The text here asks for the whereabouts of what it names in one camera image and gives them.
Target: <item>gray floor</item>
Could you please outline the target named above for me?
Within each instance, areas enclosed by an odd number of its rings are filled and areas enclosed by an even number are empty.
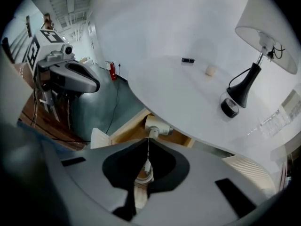
[[[120,79],[112,81],[110,73],[98,65],[91,66],[100,81],[98,92],[83,94],[71,105],[74,132],[84,140],[91,139],[93,128],[107,131],[116,105],[118,83],[118,104],[108,135],[114,133],[134,115],[141,111],[143,104],[133,95],[128,84]]]

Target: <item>lamp cord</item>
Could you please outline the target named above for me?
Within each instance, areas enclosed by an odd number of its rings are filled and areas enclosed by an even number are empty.
[[[282,49],[282,45],[280,45],[280,46],[281,46],[281,49],[277,49],[277,48],[273,47],[273,53],[274,53],[274,55],[275,55],[275,57],[276,57],[277,59],[281,59],[281,58],[282,58],[283,51],[285,50],[285,49]],[[281,51],[280,57],[277,56],[275,50]]]
[[[248,69],[246,69],[245,71],[243,71],[242,73],[240,73],[238,76],[234,77],[234,78],[230,81],[228,88],[230,88],[230,84],[231,84],[232,81],[234,81],[237,77],[241,76],[242,74],[244,74],[245,72],[249,71],[250,69],[251,69],[251,68],[248,68]]]
[[[282,58],[283,51],[285,50],[285,48],[282,48],[282,45],[280,45],[280,46],[281,46],[281,49],[277,49],[277,48],[273,47],[273,50],[272,50],[272,52],[274,53],[274,55],[275,55],[275,57],[276,57],[277,59],[281,59],[281,58]],[[281,51],[280,57],[277,56],[275,50]],[[247,72],[247,71],[249,71],[249,70],[250,70],[250,68],[248,68],[247,70],[243,71],[243,72],[240,73],[238,76],[234,77],[234,78],[230,81],[230,83],[229,83],[229,88],[230,88],[230,84],[231,84],[232,81],[234,81],[237,77],[241,76],[242,74],[244,74],[245,72]]]

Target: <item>red fire extinguisher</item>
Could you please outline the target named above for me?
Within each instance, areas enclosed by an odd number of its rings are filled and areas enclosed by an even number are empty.
[[[117,75],[115,73],[115,64],[113,62],[110,62],[110,75],[113,81],[117,79]]]

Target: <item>table lamp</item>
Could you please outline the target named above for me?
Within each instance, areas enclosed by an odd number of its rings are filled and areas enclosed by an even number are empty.
[[[235,28],[236,34],[260,52],[243,81],[227,88],[228,94],[245,108],[251,85],[261,71],[266,56],[291,74],[297,73],[300,58],[299,41],[274,0],[248,0]]]

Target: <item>black cable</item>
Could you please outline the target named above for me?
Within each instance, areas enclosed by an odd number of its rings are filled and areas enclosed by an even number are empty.
[[[112,124],[112,122],[113,122],[113,119],[114,119],[115,110],[116,110],[116,107],[117,107],[117,104],[118,104],[118,91],[119,91],[119,84],[120,84],[120,79],[118,80],[118,88],[117,88],[117,95],[116,95],[116,105],[115,105],[115,108],[114,108],[114,110],[113,110],[113,116],[112,116],[112,120],[111,120],[111,122],[110,122],[110,125],[109,125],[109,127],[108,127],[107,131],[106,131],[106,134],[108,133],[108,131],[109,131],[110,127],[111,127],[111,124]]]
[[[34,99],[36,101],[36,116],[34,118],[34,124],[33,124],[33,128],[35,128],[36,123],[37,123],[37,117],[38,117],[38,102],[37,102],[37,91],[35,91],[34,93]]]
[[[285,48],[284,48],[284,49],[282,49],[282,45],[280,45],[280,46],[281,46],[281,49],[277,49],[277,48],[275,48],[275,47],[274,47],[274,49],[275,49],[275,50],[277,50],[277,51],[284,51],[284,50],[285,50]]]
[[[277,58],[277,59],[281,59],[282,58],[282,54],[283,54],[283,51],[285,50],[285,49],[282,49],[282,45],[280,45],[281,46],[281,49],[279,50],[279,49],[277,49],[277,48],[273,48],[273,52],[274,52],[274,55],[275,55],[275,57]],[[276,52],[275,52],[275,50],[277,50],[277,51],[281,51],[281,55],[280,55],[280,57],[278,57],[277,56],[277,54],[276,54]]]
[[[243,73],[249,71],[250,69],[251,69],[251,68],[248,68],[247,70],[245,70],[245,71],[243,71],[242,73],[240,73],[238,76],[234,77],[234,78],[230,81],[230,83],[229,83],[229,88],[230,88],[230,84],[231,84],[232,81],[234,81],[237,77],[241,76]]]
[[[33,113],[33,117],[32,117],[32,121],[30,123],[30,126],[32,126],[32,123],[34,121],[34,118],[36,118],[36,114],[37,114],[37,111],[36,111],[36,104],[37,104],[37,99],[36,99],[36,89],[34,88],[33,89],[33,106],[34,106],[34,113]]]
[[[57,139],[57,138],[52,138],[52,140],[55,140],[55,141],[63,141],[63,142],[91,142],[91,141],[65,141],[65,140]]]

